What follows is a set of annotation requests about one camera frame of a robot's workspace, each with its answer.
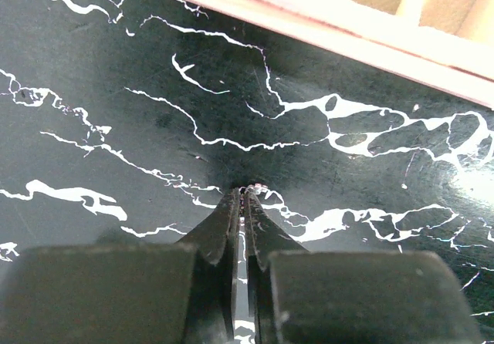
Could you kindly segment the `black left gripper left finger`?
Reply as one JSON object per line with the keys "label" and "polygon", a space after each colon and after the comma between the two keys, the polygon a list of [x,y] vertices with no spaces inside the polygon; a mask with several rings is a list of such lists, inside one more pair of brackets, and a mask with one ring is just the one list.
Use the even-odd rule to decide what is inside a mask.
{"label": "black left gripper left finger", "polygon": [[3,343],[227,343],[240,193],[173,244],[31,248],[1,288]]}

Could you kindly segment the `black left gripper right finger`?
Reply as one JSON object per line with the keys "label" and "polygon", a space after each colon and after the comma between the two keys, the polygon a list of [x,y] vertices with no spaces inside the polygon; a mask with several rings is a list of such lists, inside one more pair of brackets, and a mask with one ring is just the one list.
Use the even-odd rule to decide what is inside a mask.
{"label": "black left gripper right finger", "polygon": [[458,279],[429,251],[306,250],[242,197],[258,343],[480,343]]}

